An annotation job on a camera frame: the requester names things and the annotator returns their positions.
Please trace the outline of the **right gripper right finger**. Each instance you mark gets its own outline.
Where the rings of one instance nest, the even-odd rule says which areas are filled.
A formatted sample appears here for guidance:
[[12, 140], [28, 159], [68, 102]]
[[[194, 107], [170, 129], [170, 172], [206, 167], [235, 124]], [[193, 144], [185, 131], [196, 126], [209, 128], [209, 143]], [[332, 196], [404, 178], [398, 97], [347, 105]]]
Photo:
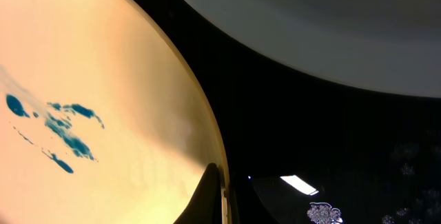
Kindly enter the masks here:
[[252, 180], [239, 173], [231, 175], [230, 184], [234, 223], [274, 224], [276, 219], [258, 197]]

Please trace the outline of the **yellow plate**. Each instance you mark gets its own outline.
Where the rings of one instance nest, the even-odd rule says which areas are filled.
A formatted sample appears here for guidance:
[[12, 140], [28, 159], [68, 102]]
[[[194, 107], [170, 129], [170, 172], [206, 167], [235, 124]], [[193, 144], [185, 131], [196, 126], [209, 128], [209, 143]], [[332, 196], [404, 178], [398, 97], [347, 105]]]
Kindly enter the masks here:
[[133, 0], [1, 0], [1, 222], [174, 223], [218, 167], [207, 98]]

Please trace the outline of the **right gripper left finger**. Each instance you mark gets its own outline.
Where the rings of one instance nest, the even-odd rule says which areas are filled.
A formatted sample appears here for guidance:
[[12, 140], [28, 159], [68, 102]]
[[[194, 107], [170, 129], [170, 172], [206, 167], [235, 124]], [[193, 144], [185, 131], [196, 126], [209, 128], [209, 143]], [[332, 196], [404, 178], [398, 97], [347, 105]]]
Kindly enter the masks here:
[[222, 196], [219, 170], [216, 164], [210, 163], [187, 207], [175, 220], [174, 224], [221, 224]]

